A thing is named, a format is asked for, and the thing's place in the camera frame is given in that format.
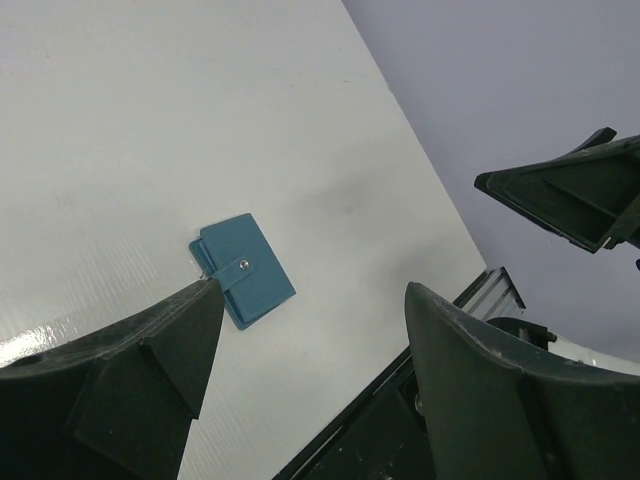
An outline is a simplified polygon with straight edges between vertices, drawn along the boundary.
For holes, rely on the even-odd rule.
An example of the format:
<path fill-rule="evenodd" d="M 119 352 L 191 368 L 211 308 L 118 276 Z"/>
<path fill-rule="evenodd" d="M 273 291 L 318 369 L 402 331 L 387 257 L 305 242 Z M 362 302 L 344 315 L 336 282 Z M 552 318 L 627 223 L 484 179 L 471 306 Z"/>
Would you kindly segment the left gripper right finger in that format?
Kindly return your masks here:
<path fill-rule="evenodd" d="M 635 479 L 639 379 L 531 345 L 419 283 L 405 318 L 440 479 Z"/>

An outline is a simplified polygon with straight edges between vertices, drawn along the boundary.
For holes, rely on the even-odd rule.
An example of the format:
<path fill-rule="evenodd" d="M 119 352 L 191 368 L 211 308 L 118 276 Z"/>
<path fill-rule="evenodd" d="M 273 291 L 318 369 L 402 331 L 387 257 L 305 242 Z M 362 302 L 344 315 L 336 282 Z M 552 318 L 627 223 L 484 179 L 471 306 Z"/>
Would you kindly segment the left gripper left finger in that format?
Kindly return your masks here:
<path fill-rule="evenodd" d="M 223 319 L 199 280 L 126 319 L 1 370 L 5 479 L 174 479 Z"/>

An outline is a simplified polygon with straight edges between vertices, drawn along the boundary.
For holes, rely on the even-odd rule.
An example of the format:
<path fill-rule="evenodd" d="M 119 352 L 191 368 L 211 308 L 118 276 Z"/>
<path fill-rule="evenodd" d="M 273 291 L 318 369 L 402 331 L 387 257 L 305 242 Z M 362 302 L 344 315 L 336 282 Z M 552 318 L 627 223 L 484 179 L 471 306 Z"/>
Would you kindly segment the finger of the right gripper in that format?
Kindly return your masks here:
<path fill-rule="evenodd" d="M 639 246 L 639 137 L 478 175 L 474 187 L 592 254 Z"/>
<path fill-rule="evenodd" d="M 604 127 L 604 128 L 598 129 L 587 140 L 585 140 L 576 148 L 571 150 L 571 153 L 577 153 L 589 148 L 606 144 L 612 141 L 616 136 L 617 136 L 617 131 L 610 127 Z"/>

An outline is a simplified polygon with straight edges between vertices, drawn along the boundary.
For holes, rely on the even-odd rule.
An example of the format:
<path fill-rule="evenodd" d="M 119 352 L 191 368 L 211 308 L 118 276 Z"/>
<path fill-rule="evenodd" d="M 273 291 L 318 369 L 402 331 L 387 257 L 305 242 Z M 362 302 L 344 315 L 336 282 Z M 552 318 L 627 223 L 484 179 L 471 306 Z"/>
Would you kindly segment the blue leather card holder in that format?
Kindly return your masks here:
<path fill-rule="evenodd" d="M 245 213 L 204 227 L 189 250 L 219 282 L 226 310 L 245 330 L 296 294 L 254 217 Z"/>

